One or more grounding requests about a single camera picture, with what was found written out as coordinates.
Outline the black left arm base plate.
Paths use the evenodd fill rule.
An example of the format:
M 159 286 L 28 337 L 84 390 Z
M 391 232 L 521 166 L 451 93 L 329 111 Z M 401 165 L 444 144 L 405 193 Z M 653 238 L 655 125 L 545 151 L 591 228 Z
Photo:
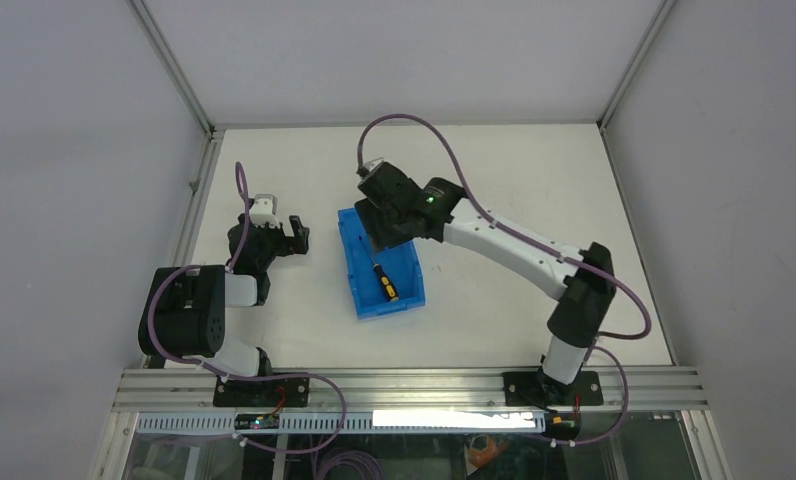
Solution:
M 291 378 L 263 382 L 217 379 L 212 405 L 217 408 L 302 408 L 309 402 L 310 380 Z

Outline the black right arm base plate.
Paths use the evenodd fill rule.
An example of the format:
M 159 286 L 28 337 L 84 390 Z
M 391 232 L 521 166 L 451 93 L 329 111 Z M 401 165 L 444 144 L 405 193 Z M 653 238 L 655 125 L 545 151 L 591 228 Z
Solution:
M 601 406 L 604 404 L 599 375 L 580 371 L 571 384 L 562 384 L 539 370 L 505 371 L 501 375 L 505 404 L 509 407 Z

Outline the yellow black screwdriver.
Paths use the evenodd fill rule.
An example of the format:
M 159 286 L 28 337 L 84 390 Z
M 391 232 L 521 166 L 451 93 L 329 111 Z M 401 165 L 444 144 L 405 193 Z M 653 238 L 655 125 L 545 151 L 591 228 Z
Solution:
M 387 298 L 387 301 L 388 302 L 398 301 L 400 299 L 399 293 L 394 283 L 383 269 L 380 262 L 376 259 L 374 250 L 372 249 L 370 242 L 364 239 L 361 235 L 358 236 L 358 241 L 360 242 L 363 251 L 369 256 L 371 260 L 372 270 L 379 281 L 379 285 L 385 297 Z

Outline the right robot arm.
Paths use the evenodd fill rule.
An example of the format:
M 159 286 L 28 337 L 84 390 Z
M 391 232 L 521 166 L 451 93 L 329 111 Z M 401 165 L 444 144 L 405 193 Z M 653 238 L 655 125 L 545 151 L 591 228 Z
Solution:
M 592 243 L 586 250 L 547 253 L 536 245 L 540 236 L 507 232 L 490 212 L 475 208 L 463 187 L 440 177 L 419 186 L 386 161 L 357 174 L 364 197 L 354 208 L 375 251 L 415 239 L 461 247 L 515 272 L 556 301 L 538 390 L 552 405 L 573 397 L 576 377 L 616 293 L 606 278 L 613 267 L 609 250 Z

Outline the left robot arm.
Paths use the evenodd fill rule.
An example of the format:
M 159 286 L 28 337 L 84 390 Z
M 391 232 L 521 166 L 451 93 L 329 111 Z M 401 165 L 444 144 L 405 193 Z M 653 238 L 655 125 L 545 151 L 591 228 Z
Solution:
M 242 214 L 227 233 L 225 264 L 157 269 L 138 328 L 142 352 L 238 379 L 236 392 L 249 405 L 268 403 L 275 392 L 268 354 L 229 334 L 226 313 L 264 305 L 274 260 L 308 253 L 310 229 L 296 215 L 289 225 L 287 235 L 281 222 Z

